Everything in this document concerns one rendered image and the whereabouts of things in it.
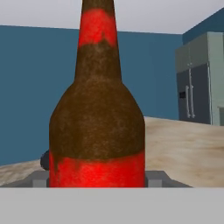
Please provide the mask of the pale green cupboard run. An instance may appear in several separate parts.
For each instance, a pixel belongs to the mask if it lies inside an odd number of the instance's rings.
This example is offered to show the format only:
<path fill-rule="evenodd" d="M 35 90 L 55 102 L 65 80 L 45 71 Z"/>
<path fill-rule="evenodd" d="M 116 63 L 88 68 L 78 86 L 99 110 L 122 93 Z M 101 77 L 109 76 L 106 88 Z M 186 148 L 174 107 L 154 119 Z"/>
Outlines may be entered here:
<path fill-rule="evenodd" d="M 176 72 L 208 64 L 211 125 L 224 126 L 224 33 L 207 32 L 175 51 Z"/>

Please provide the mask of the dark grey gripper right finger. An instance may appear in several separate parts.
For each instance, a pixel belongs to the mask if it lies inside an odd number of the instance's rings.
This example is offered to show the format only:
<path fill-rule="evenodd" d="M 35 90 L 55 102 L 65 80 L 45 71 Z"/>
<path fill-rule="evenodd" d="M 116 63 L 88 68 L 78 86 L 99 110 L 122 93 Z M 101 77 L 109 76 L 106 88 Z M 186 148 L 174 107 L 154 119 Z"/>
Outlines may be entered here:
<path fill-rule="evenodd" d="M 146 171 L 146 187 L 188 187 L 188 185 L 171 179 L 164 171 Z"/>

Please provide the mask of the dark grey fridge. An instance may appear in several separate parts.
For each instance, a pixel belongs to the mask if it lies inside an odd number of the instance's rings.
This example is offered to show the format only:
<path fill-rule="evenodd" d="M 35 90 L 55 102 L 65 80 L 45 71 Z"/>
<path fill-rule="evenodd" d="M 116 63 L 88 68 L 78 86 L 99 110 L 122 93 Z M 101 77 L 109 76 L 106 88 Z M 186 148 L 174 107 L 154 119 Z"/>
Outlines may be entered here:
<path fill-rule="evenodd" d="M 211 123 L 208 64 L 177 74 L 180 121 Z"/>

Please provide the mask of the dark round object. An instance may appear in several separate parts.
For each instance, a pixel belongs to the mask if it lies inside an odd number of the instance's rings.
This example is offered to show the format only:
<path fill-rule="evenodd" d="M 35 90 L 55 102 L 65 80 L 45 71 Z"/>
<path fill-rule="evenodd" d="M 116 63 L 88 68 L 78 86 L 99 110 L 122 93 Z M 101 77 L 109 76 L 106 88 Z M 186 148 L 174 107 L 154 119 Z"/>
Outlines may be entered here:
<path fill-rule="evenodd" d="M 48 150 L 41 156 L 40 166 L 46 171 L 49 170 L 49 151 Z"/>

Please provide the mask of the brown beer bottle red label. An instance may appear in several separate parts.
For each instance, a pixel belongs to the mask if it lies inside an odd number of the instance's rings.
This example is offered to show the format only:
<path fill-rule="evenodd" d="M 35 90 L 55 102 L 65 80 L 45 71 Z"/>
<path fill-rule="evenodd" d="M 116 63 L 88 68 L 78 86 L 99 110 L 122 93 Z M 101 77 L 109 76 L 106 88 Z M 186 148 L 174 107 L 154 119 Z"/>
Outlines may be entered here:
<path fill-rule="evenodd" d="M 114 0 L 82 0 L 73 84 L 49 124 L 52 187 L 142 187 L 144 117 L 122 82 Z"/>

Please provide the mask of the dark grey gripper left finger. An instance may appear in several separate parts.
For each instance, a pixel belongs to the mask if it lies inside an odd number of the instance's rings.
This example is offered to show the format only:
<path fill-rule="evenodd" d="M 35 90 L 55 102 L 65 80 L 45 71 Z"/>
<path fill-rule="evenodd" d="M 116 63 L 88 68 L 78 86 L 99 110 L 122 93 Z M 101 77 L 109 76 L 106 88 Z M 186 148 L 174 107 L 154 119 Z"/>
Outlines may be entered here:
<path fill-rule="evenodd" d="M 3 187 L 48 187 L 49 186 L 49 172 L 48 171 L 34 171 L 29 176 L 22 180 L 18 180 Z"/>

